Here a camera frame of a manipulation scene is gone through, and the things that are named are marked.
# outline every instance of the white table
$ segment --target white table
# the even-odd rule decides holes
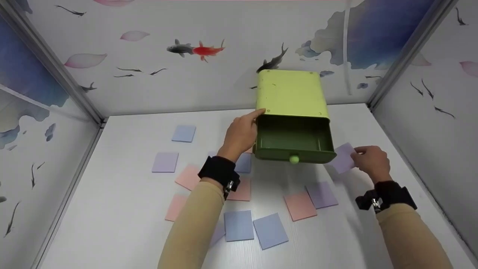
[[[456,235],[433,206],[413,174],[364,104],[328,107],[334,145],[379,145],[388,152],[393,178],[407,186],[418,212],[449,255],[455,268],[472,268]],[[164,220],[174,183],[188,163],[201,166],[217,150],[231,121],[250,110],[187,112],[110,117],[43,262],[44,269],[155,269],[173,223]],[[192,143],[172,142],[178,124],[197,126]],[[151,173],[160,151],[178,151],[176,173]],[[254,158],[252,199],[226,201],[223,211],[252,210],[257,219],[279,213],[289,242],[261,250],[255,240],[220,240],[203,268],[391,268],[374,213],[360,211],[354,199],[372,189],[354,169],[337,175],[323,165],[262,161]],[[338,206],[292,222],[283,196],[304,190],[311,181],[327,181]]]

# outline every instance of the beige sleeve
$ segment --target beige sleeve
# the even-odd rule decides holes
[[[453,268],[438,239],[411,206],[393,204],[377,219],[395,269]]]
[[[200,182],[169,232],[158,269],[200,269],[223,204],[218,187]]]

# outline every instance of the painted wall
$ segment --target painted wall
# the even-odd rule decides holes
[[[478,254],[478,4],[456,7],[375,116]]]
[[[346,0],[16,1],[106,116],[251,108],[264,60],[364,102],[433,2],[350,0],[345,56]]]
[[[0,268],[29,268],[96,127],[1,17],[0,35]]]

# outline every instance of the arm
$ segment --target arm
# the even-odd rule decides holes
[[[387,153],[377,146],[355,148],[355,165],[366,172],[375,186],[392,180]],[[383,239],[395,269],[453,268],[446,252],[419,214],[404,203],[392,204],[377,214]]]
[[[255,119],[264,112],[257,110],[234,119],[217,155],[235,163],[254,144]],[[201,268],[223,204],[223,186],[214,179],[202,178],[169,232],[158,269]]]

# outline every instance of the pink card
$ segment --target pink card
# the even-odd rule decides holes
[[[186,201],[187,196],[175,194],[171,200],[171,204],[169,204],[168,212],[164,219],[167,221],[175,221],[186,204]]]
[[[298,221],[305,218],[317,216],[312,200],[309,194],[304,191],[298,194],[284,196],[285,204],[291,214],[292,221]]]
[[[250,201],[250,179],[241,178],[236,191],[231,191],[228,200]]]
[[[179,176],[176,178],[175,182],[192,191],[201,180],[197,176],[198,173],[199,168],[197,166],[188,164],[181,174],[179,174]]]

